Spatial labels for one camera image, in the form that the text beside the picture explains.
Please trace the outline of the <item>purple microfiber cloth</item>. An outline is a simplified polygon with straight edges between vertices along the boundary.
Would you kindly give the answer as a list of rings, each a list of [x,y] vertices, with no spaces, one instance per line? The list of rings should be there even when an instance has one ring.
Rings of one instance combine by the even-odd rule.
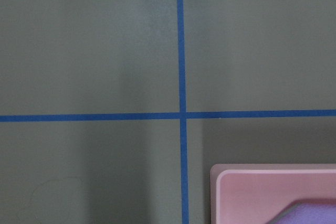
[[[283,210],[268,223],[274,224],[333,224],[334,202],[299,202]]]

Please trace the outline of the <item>pink plastic bin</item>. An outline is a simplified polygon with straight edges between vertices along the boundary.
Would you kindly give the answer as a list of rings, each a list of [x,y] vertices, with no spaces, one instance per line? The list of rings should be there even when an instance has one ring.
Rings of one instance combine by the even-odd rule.
[[[335,202],[335,164],[215,164],[212,223],[269,223],[299,203]]]

